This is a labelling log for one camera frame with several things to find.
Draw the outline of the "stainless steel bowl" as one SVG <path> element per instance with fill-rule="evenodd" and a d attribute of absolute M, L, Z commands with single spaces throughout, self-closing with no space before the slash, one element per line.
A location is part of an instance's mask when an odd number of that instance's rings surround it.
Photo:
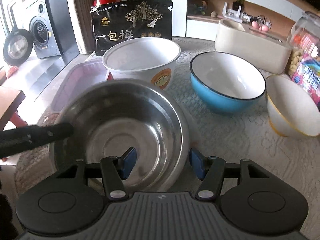
<path fill-rule="evenodd" d="M 98 163 L 134 147 L 137 161 L 124 181 L 130 192 L 170 189 L 190 147 L 181 107 L 167 92 L 140 80 L 96 84 L 67 103 L 56 122 L 70 123 L 74 133 L 50 144 L 55 169 L 78 159 Z"/>

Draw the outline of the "clear glass snack jar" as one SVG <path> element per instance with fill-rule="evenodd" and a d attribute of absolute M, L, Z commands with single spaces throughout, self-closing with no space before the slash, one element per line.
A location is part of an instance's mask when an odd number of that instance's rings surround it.
<path fill-rule="evenodd" d="M 309 11 L 302 13 L 289 32 L 287 43 L 293 48 L 286 67 L 291 78 L 305 53 L 319 61 L 319 16 Z"/>

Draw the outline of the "blue enamel bowl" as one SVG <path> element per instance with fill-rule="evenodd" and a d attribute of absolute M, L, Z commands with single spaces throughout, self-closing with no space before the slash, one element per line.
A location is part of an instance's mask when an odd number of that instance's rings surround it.
<path fill-rule="evenodd" d="M 265 78 L 253 64 L 219 51 L 194 56 L 190 78 L 193 90 L 207 107 L 224 115 L 251 107 L 266 91 Z"/>

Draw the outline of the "red plastic stool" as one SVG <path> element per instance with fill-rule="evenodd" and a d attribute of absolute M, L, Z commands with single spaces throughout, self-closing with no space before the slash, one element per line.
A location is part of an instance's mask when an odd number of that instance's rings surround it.
<path fill-rule="evenodd" d="M 28 125 L 27 122 L 24 121 L 17 112 L 15 112 L 10 118 L 8 115 L 1 116 L 1 131 L 5 128 L 8 122 L 11 122 L 15 127 L 24 127 Z"/>

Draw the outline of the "pink round earmuffs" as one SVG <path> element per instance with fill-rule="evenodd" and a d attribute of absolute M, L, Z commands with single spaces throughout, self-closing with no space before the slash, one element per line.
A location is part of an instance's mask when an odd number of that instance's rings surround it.
<path fill-rule="evenodd" d="M 259 31 L 262 31 L 262 32 L 268 32 L 270 30 L 270 24 L 267 22 L 267 24 L 260 24 L 259 22 L 257 21 L 253 21 L 251 23 L 251 26 L 256 29 L 256 30 L 259 30 Z"/>

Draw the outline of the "black plum snack bag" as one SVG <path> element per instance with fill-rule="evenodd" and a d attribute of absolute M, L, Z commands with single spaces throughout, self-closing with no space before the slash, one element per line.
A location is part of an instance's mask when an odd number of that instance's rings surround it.
<path fill-rule="evenodd" d="M 95 54 L 133 38 L 172 39 L 172 0 L 131 0 L 91 7 Z"/>

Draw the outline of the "white paper noodle bowl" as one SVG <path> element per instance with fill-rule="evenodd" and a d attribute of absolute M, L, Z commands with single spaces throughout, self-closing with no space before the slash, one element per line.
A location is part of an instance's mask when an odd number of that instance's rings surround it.
<path fill-rule="evenodd" d="M 180 46 L 159 37 L 140 37 L 116 44 L 106 51 L 103 65 L 113 79 L 137 79 L 166 89 L 173 80 Z"/>

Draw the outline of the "grey washing machine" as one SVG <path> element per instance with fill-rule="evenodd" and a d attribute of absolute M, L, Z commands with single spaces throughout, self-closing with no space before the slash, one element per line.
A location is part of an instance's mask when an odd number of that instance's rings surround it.
<path fill-rule="evenodd" d="M 34 51 L 37 58 L 60 56 L 49 0 L 36 0 L 26 8 L 7 6 L 12 29 L 3 46 L 6 64 L 20 66 Z"/>

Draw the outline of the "pink marshmallow bag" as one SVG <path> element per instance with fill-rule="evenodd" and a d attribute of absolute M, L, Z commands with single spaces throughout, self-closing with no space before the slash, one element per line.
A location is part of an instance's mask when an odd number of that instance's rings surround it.
<path fill-rule="evenodd" d="M 319 108 L 319 61 L 304 53 L 291 80 L 299 85 Z"/>

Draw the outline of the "white lace tablecloth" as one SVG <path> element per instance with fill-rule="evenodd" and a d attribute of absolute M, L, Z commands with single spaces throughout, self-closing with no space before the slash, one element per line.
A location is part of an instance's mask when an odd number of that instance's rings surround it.
<path fill-rule="evenodd" d="M 167 91 L 192 116 L 190 130 L 195 138 L 192 143 L 203 155 L 216 155 L 229 163 L 251 159 L 302 193 L 308 201 L 309 213 L 301 231 L 310 239 L 319 239 L 319 137 L 296 140 L 277 135 L 269 124 L 265 96 L 253 107 L 233 116 L 213 113 L 191 88 L 189 62 L 199 53 L 214 51 L 215 43 L 186 37 L 174 37 L 173 41 L 180 46 L 181 54 L 174 81 Z M 95 52 L 78 56 L 54 79 L 57 87 L 45 89 L 43 99 L 50 101 L 40 108 L 38 125 L 54 123 L 57 114 L 49 105 L 67 73 L 76 64 L 97 58 Z M 17 195 L 51 174 L 48 145 L 22 153 L 14 176 Z M 170 190 L 194 192 L 199 185 L 200 181 L 186 164 Z"/>

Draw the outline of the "cream tissue box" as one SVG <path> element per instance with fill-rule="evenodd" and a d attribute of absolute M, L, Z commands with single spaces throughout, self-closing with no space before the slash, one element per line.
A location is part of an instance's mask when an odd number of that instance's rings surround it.
<path fill-rule="evenodd" d="M 273 74 L 284 72 L 292 51 L 291 46 L 277 35 L 229 20 L 219 20 L 215 48 Z"/>

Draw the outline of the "white charging stand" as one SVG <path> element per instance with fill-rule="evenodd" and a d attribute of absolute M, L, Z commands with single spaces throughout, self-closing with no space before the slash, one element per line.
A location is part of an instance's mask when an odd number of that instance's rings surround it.
<path fill-rule="evenodd" d="M 245 12 L 242 12 L 242 7 L 238 7 L 238 10 L 233 10 L 228 7 L 228 3 L 224 3 L 222 9 L 222 15 L 224 18 L 233 20 L 238 23 L 249 23 L 251 22 L 252 17 Z"/>

